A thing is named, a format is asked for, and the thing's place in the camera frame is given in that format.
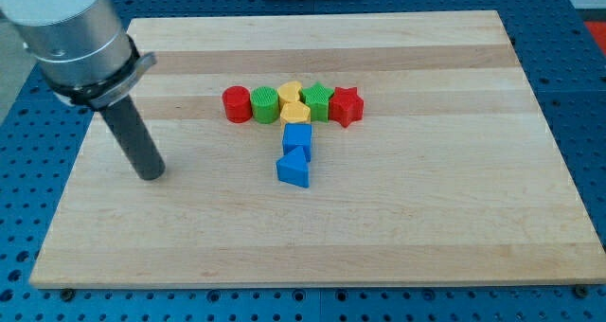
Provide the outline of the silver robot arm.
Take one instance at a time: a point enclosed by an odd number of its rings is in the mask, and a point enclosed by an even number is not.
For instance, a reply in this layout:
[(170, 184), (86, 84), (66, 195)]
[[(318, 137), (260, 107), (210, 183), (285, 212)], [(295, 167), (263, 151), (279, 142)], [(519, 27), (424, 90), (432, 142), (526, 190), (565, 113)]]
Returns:
[(1, 0), (1, 11), (49, 87), (73, 105), (110, 107), (156, 64), (138, 52), (112, 0)]

